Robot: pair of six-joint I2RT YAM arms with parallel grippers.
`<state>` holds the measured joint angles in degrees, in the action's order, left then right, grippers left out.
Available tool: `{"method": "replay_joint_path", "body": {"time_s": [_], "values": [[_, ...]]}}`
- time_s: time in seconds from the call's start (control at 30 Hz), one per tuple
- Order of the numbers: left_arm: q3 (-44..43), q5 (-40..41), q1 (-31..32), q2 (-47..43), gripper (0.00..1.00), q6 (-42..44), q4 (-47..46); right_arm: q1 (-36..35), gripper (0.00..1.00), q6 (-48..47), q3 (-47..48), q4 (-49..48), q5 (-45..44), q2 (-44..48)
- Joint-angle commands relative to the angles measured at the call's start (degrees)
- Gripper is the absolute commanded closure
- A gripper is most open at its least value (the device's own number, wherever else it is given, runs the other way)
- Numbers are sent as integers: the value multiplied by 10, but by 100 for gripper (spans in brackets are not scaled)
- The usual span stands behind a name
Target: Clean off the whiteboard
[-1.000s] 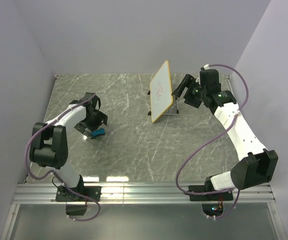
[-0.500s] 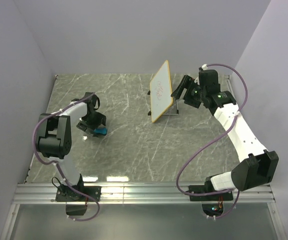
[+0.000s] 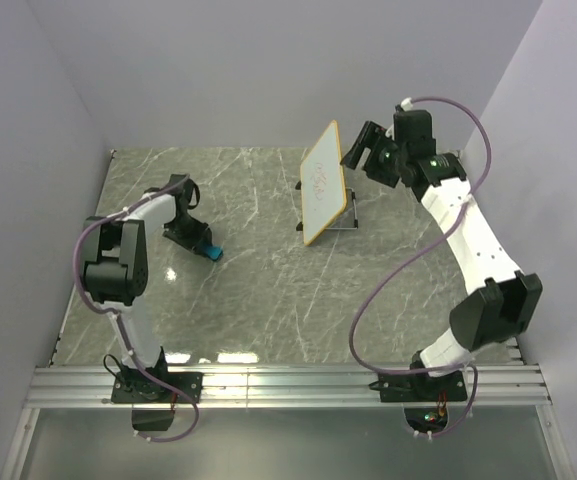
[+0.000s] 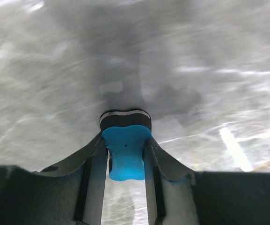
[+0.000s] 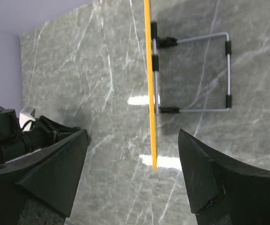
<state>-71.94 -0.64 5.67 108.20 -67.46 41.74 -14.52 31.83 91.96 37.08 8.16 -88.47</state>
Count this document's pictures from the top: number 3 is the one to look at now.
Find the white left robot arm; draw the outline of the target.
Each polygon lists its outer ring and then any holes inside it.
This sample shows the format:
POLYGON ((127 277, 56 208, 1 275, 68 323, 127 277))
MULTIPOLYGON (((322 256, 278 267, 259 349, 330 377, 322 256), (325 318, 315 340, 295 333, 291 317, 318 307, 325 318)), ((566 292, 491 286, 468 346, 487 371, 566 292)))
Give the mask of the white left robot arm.
POLYGON ((86 218, 73 252, 76 290, 93 312, 111 320, 121 344, 115 386, 148 402, 164 399, 172 380, 139 301, 149 280, 147 240, 160 230, 181 248, 219 261, 223 249, 213 243, 209 225, 190 214, 199 201, 199 187, 190 176, 173 174, 135 204, 86 218))

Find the yellow framed whiteboard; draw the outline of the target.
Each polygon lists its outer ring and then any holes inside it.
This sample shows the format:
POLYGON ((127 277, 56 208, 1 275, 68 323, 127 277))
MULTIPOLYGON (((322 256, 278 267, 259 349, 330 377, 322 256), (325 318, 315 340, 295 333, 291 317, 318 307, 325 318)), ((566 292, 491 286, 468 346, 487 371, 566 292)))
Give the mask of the yellow framed whiteboard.
POLYGON ((346 209, 338 123, 332 120, 300 165, 302 235, 312 244, 346 209))

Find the blue whiteboard eraser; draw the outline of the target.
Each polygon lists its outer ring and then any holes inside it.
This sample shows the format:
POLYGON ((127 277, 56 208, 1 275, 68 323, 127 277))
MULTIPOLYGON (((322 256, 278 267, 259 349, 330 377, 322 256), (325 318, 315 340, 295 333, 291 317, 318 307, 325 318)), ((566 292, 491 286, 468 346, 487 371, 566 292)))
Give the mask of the blue whiteboard eraser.
POLYGON ((204 245, 202 254, 213 262, 219 261, 223 256, 223 249, 216 245, 204 245))

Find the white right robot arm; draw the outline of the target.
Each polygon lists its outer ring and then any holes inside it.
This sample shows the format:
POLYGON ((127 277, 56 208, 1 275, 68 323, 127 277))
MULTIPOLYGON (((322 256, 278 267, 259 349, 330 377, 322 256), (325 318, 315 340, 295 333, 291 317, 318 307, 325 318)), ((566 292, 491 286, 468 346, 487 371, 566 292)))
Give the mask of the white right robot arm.
POLYGON ((527 330, 542 282, 537 274, 524 273, 502 247, 459 157, 438 152, 428 112, 399 115, 390 129, 365 122, 342 163, 362 168, 385 186, 410 189, 460 268, 467 296, 451 310, 447 330, 418 352, 408 369, 372 369, 388 384, 403 377, 416 397, 432 399, 443 390, 444 378, 466 367, 481 350, 527 330))

